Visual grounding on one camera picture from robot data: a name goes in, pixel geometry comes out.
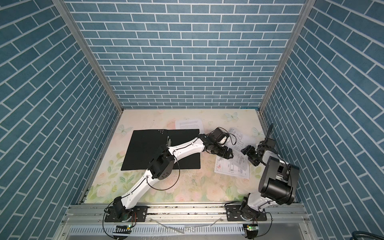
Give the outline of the technical drawing sheet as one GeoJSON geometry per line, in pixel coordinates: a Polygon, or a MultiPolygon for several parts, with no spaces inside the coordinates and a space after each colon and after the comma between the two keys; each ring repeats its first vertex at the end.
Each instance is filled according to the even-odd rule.
{"type": "Polygon", "coordinates": [[[235,145],[229,141],[225,144],[225,146],[233,150],[234,157],[229,160],[216,157],[214,172],[217,174],[249,179],[250,174],[248,157],[241,153],[241,150],[246,145],[242,141],[237,141],[235,145]]]}
{"type": "Polygon", "coordinates": [[[256,147],[258,144],[257,139],[243,134],[236,128],[230,128],[228,132],[231,134],[231,137],[226,142],[226,146],[231,148],[233,151],[241,151],[248,145],[256,147]]]}

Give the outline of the orange file folder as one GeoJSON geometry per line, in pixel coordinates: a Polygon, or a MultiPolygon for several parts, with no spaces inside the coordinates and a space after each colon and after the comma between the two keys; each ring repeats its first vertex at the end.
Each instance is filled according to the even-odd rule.
{"type": "Polygon", "coordinates": [[[150,161],[158,153],[160,146],[170,140],[171,147],[196,138],[198,129],[187,130],[135,130],[133,131],[121,170],[146,170],[150,161]]]}

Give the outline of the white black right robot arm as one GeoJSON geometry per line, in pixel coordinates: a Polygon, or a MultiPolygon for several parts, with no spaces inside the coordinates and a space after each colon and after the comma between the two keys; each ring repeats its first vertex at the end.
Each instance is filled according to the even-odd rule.
{"type": "Polygon", "coordinates": [[[263,145],[257,148],[248,145],[241,153],[254,166],[265,166],[258,188],[260,196],[248,194],[242,201],[240,211],[243,219],[255,220],[269,206],[293,203],[300,176],[299,167],[287,163],[275,149],[263,145]]]}

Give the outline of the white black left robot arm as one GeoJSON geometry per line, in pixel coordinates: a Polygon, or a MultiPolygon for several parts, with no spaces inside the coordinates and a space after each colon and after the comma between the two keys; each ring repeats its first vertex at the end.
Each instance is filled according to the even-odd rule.
{"type": "Polygon", "coordinates": [[[149,189],[154,189],[154,184],[169,177],[174,165],[179,166],[181,159],[202,152],[224,159],[232,159],[234,157],[232,149],[225,146],[232,136],[233,134],[227,133],[221,128],[216,128],[208,134],[199,134],[196,138],[177,146],[160,146],[138,182],[124,195],[116,197],[112,201],[117,221],[126,222],[132,220],[134,218],[134,207],[140,198],[149,189]]]}

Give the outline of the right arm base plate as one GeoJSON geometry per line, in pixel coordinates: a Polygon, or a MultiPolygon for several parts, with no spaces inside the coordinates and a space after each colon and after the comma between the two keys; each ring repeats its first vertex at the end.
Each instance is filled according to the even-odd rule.
{"type": "Polygon", "coordinates": [[[265,212],[257,212],[248,206],[242,207],[239,203],[225,205],[228,222],[240,222],[240,221],[255,221],[265,222],[267,221],[267,215],[265,212]]]}

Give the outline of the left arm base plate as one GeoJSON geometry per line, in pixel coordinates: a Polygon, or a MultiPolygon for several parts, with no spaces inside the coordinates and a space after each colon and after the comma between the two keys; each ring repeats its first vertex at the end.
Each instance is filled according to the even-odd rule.
{"type": "Polygon", "coordinates": [[[135,206],[130,210],[117,210],[115,207],[108,207],[104,221],[107,223],[129,222],[137,223],[146,220],[148,206],[135,206]]]}

